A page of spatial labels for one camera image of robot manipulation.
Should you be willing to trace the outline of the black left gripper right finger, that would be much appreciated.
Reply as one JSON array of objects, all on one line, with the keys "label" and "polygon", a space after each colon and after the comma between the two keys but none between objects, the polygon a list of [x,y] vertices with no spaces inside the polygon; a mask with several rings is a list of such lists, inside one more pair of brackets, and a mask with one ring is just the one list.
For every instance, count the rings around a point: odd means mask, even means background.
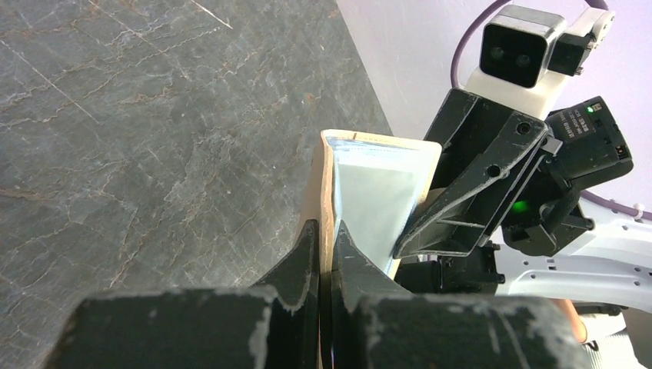
[{"label": "black left gripper right finger", "polygon": [[364,256],[346,224],[334,239],[336,368],[583,368],[566,318],[542,298],[413,294]]}]

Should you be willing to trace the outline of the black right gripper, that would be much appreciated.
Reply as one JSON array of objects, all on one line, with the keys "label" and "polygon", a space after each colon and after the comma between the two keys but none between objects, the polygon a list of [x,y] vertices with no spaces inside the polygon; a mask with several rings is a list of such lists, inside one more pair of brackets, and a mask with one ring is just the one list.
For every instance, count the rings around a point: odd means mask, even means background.
[{"label": "black right gripper", "polygon": [[634,166],[602,97],[540,120],[458,88],[426,136],[443,146],[432,181],[441,193],[409,221],[395,258],[466,257],[495,231],[529,256],[552,256],[594,223],[580,193]]}]

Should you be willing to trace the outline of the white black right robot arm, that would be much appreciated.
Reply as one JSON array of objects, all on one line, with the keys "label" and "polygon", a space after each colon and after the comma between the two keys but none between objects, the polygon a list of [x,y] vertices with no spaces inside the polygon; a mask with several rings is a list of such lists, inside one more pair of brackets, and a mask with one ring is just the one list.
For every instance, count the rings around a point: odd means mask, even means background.
[{"label": "white black right robot arm", "polygon": [[633,167],[602,98],[536,115],[454,88],[421,141],[326,131],[336,368],[588,368],[553,306],[605,329],[651,309],[651,223],[591,185]]}]

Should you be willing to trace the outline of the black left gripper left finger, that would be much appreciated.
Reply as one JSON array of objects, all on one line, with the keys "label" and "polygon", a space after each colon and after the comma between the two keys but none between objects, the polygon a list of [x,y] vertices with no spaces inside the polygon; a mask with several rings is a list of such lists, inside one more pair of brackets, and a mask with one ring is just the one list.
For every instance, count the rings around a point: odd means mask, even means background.
[{"label": "black left gripper left finger", "polygon": [[66,321],[48,368],[316,368],[319,224],[248,288],[96,294]]}]

